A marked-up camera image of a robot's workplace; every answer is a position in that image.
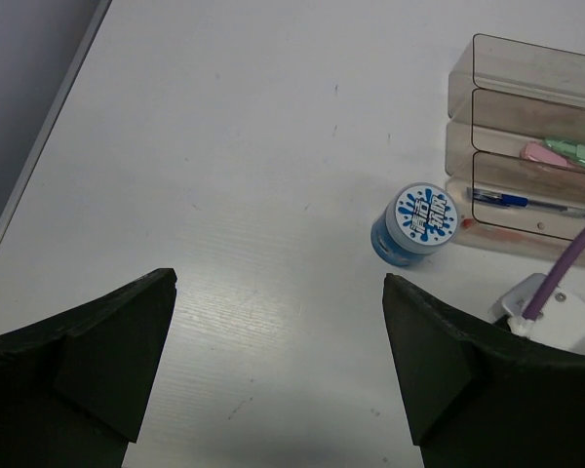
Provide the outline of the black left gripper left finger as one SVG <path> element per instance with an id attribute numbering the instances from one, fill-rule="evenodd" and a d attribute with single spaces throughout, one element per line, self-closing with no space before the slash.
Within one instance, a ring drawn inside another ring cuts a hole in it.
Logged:
<path id="1" fill-rule="evenodd" d="M 156 269 L 0 334 L 0 467 L 119 467 L 137 441 L 176 302 Z"/>

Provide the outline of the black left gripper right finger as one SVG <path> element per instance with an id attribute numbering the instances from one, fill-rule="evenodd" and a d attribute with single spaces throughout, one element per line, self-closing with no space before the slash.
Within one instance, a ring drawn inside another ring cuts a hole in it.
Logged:
<path id="1" fill-rule="evenodd" d="M 427 467 L 585 467 L 585 356 L 515 336 L 385 277 L 411 441 Z"/>

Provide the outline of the red pen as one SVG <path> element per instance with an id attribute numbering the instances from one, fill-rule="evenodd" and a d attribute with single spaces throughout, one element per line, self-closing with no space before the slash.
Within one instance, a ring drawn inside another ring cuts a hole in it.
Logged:
<path id="1" fill-rule="evenodd" d="M 555 249 L 557 247 L 555 243 L 534 239 L 518 232 L 509 231 L 500 227 L 489 227 L 487 225 L 482 225 L 474 218 L 464 219 L 461 222 L 461 229 L 471 233 L 474 236 L 485 238 L 493 242 L 525 244 L 550 249 Z"/>

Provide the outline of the blue jar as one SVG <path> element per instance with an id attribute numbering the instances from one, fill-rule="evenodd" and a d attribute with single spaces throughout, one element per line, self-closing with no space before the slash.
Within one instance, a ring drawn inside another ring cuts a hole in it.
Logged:
<path id="1" fill-rule="evenodd" d="M 452 242 L 459 220 L 443 188 L 416 182 L 402 188 L 373 223 L 371 246 L 390 265 L 412 266 Z"/>

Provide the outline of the blue pen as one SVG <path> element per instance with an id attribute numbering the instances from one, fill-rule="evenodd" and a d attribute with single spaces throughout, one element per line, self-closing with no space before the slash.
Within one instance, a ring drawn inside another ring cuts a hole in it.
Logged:
<path id="1" fill-rule="evenodd" d="M 585 218 L 585 209 L 560 205 L 507 193 L 469 188 L 468 195 L 473 201 L 502 208 L 530 209 L 557 213 L 569 217 Z"/>

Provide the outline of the pink correction tape case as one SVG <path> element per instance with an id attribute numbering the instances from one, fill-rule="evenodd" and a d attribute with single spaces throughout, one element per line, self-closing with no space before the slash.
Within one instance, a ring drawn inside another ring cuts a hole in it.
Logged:
<path id="1" fill-rule="evenodd" d="M 549 166 L 564 169 L 577 169 L 577 166 L 568 161 L 567 158 L 554 152 L 548 146 L 538 141 L 527 143 L 520 151 L 520 157 L 524 160 Z"/>

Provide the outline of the green correction tape case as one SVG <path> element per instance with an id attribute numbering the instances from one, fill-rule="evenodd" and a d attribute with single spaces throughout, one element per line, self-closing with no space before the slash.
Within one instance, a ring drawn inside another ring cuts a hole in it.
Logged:
<path id="1" fill-rule="evenodd" d="M 552 151 L 568 159 L 572 164 L 585 169 L 585 144 L 557 138 L 545 138 L 543 143 Z"/>

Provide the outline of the clear tiered organizer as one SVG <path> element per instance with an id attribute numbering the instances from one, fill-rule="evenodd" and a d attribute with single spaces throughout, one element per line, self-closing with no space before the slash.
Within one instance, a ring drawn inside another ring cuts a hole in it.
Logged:
<path id="1" fill-rule="evenodd" d="M 476 34 L 448 77 L 456 240 L 557 258 L 585 227 L 585 55 Z"/>

